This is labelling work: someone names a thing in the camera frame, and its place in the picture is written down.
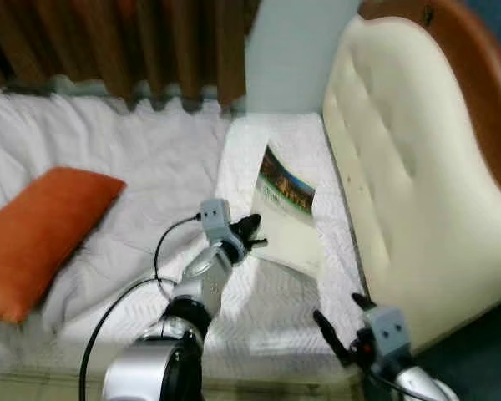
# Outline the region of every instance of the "floor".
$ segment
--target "floor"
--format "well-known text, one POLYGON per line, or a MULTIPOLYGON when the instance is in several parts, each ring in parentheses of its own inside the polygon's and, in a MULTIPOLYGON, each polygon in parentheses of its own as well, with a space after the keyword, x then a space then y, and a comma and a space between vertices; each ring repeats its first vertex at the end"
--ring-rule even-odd
MULTIPOLYGON (((275 401, 363 401, 358 385, 350 388, 325 388, 323 386, 290 386, 289 390, 264 388, 219 388, 207 387, 206 401, 254 401, 274 399, 275 401)), ((101 382, 88 385, 87 401, 100 400, 101 382)), ((34 378, 10 375, 0 380, 0 401, 77 401, 78 385, 75 378, 34 378)))

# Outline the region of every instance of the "book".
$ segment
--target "book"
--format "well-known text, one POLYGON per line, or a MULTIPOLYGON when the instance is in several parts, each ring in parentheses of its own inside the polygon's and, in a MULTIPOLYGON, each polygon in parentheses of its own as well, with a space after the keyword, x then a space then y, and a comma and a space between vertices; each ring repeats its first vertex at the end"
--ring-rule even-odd
POLYGON ((251 255, 317 278, 324 252, 313 224, 315 189, 294 176, 267 145, 252 197, 252 212, 261 215, 259 238, 268 245, 251 255))

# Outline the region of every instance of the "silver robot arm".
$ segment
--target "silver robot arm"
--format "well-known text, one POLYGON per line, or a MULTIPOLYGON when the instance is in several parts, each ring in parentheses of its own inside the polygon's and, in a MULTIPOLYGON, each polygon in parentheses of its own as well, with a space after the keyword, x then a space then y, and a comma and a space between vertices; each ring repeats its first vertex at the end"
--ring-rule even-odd
POLYGON ((328 320, 314 311, 325 341, 344 367, 355 363, 374 381, 401 393, 405 401, 458 401, 448 386, 415 364, 407 324, 398 308, 379 307, 361 294, 352 294, 352 298, 363 310, 364 328, 358 330, 348 349, 328 320))
POLYGON ((109 366, 106 401, 202 399, 201 357, 208 326, 220 310, 233 266, 266 240, 251 239, 259 215, 231 224, 228 203, 220 199, 208 200, 200 209, 210 246, 185 268, 161 319, 109 366))

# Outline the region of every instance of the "black cable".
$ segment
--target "black cable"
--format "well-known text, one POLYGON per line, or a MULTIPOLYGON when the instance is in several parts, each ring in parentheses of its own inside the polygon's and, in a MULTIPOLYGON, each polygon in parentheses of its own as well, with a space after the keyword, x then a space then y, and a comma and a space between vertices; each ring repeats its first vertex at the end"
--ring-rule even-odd
POLYGON ((136 282, 135 284, 132 284, 115 300, 114 303, 111 304, 111 306, 99 320, 99 323, 94 328, 93 333, 91 334, 91 338, 89 339, 87 346, 85 347, 85 351, 83 352, 82 363, 80 365, 79 381, 78 381, 79 401, 85 401, 86 399, 85 381, 87 377, 87 364, 89 362, 89 357, 91 356, 91 351, 93 349, 94 341, 99 335, 100 329, 102 328, 102 325, 108 318, 109 314, 115 309, 115 307, 119 304, 119 302, 125 299, 133 290, 143 286, 144 284, 148 284, 149 282, 158 282, 159 280, 164 280, 164 278, 147 278, 139 282, 136 282))
POLYGON ((178 226, 180 226, 182 224, 185 224, 185 223, 187 223, 189 221, 193 221, 193 220, 200 220, 200 213, 197 213, 193 217, 188 217, 187 219, 176 221, 161 236, 161 238, 158 241, 158 245, 156 246, 156 250, 154 251, 154 279, 158 282, 159 291, 161 292, 161 294, 164 297, 168 297, 168 296, 167 296, 167 293, 165 292, 164 288, 161 286, 161 282, 162 281, 171 282, 174 286, 176 285, 176 282, 174 280, 170 280, 170 279, 164 279, 164 280, 162 280, 161 278, 159 278, 159 274, 158 274, 159 249, 161 248, 161 244, 164 241, 165 237, 167 236, 167 234, 169 234, 171 232, 171 230, 173 230, 174 228, 176 228, 176 227, 178 227, 178 226))
MULTIPOLYGON (((398 393, 400 393, 402 395, 406 395, 408 397, 419 399, 421 401, 439 401, 439 400, 436 400, 436 399, 433 399, 433 398, 425 397, 422 394, 415 393, 413 391, 408 390, 407 388, 404 388, 403 386, 400 386, 398 384, 392 383, 389 380, 383 378, 382 376, 379 376, 378 374, 375 374, 371 369, 367 371, 367 374, 368 374, 368 376, 370 378, 376 380, 382 386, 384 386, 384 387, 386 387, 388 389, 392 388, 392 389, 394 389, 395 391, 397 391, 398 393)), ((442 390, 442 394, 445 396, 445 399, 447 401, 450 401, 448 395, 445 394, 443 390, 442 390)))
POLYGON ((161 244, 163 243, 165 237, 167 234, 171 232, 174 228, 177 226, 180 226, 182 224, 187 223, 188 221, 193 221, 193 220, 200 220, 200 213, 197 213, 193 217, 188 217, 187 219, 180 220, 175 222, 171 227, 169 227, 165 233, 162 235, 162 237, 158 241, 158 245, 156 246, 156 250, 154 252, 154 278, 147 278, 144 280, 141 280, 139 282, 136 282, 132 284, 130 287, 128 287, 124 292, 115 300, 114 303, 111 304, 111 306, 108 308, 108 310, 104 313, 104 315, 100 318, 99 323, 97 326, 94 328, 93 332, 91 333, 91 338, 89 339, 87 346, 85 347, 85 351, 83 352, 83 357, 82 357, 82 363, 80 364, 80 374, 79 374, 79 381, 78 381, 78 392, 79 392, 79 401, 85 401, 86 399, 86 388, 85 388, 85 382, 87 378, 87 365, 89 363, 89 357, 91 356, 91 351, 93 350, 94 342, 97 339, 97 336, 99 335, 100 329, 102 328, 102 325, 108 319, 109 315, 111 312, 115 309, 115 307, 123 300, 125 299, 133 290, 136 288, 139 288, 143 286, 144 284, 148 284, 149 282, 156 282, 158 284, 158 288, 161 291, 162 295, 169 299, 169 295, 165 292, 164 288, 161 286, 162 282, 169 282, 173 286, 177 284, 175 280, 172 280, 167 277, 160 277, 158 274, 158 256, 159 256, 159 249, 161 248, 161 244))

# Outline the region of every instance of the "white bed sheet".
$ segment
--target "white bed sheet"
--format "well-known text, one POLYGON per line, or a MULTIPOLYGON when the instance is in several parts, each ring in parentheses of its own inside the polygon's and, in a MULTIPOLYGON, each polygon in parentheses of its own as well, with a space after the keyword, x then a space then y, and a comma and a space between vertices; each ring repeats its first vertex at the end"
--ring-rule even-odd
MULTIPOLYGON (((205 376, 211 378, 317 377, 339 373, 338 362, 312 321, 319 307, 348 344, 362 325, 351 300, 362 290, 347 214, 318 114, 251 114, 230 127, 215 194, 230 202, 233 220, 249 213, 267 142, 296 174, 316 184, 314 219, 326 249, 326 266, 313 281, 268 261, 248 257, 234 270, 220 315, 205 342, 205 376)), ((205 245, 197 238, 162 271, 177 275, 205 245)), ((77 368, 85 342, 109 300, 66 325, 52 348, 26 364, 77 368)), ((100 333, 91 368, 101 372, 124 344, 163 311, 156 286, 139 289, 115 309, 100 333)))
MULTIPOLYGON (((188 114, 178 99, 161 112, 144 101, 133 113, 119 114, 103 99, 0 94, 0 207, 55 165, 98 171, 128 185, 58 273, 42 316, 30 317, 21 331, 41 322, 58 330, 150 269, 163 231, 213 195, 228 124, 216 102, 188 114)), ((198 233, 198 225, 178 230, 164 254, 198 233)), ((11 331, 7 327, 0 326, 0 337, 11 331)))

